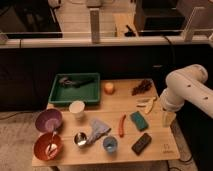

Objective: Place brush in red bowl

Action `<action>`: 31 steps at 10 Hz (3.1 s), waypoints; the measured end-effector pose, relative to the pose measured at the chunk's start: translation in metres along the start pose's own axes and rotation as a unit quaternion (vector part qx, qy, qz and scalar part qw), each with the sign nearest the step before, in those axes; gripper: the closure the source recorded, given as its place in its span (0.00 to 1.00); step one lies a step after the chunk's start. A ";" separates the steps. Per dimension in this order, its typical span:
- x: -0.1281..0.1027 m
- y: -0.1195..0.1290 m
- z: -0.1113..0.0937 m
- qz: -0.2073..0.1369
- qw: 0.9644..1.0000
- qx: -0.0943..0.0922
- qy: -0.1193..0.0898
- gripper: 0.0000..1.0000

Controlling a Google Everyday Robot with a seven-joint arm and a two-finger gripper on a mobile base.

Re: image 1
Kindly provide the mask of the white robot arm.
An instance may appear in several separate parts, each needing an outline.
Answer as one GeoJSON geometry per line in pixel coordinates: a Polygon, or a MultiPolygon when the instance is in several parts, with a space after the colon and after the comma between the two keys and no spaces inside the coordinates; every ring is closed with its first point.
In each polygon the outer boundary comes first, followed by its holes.
{"type": "Polygon", "coordinates": [[[186,101],[198,107],[213,119],[213,89],[205,86],[207,70],[193,64],[170,72],[165,79],[166,88],[159,97],[163,109],[162,125],[169,127],[186,101]]]}

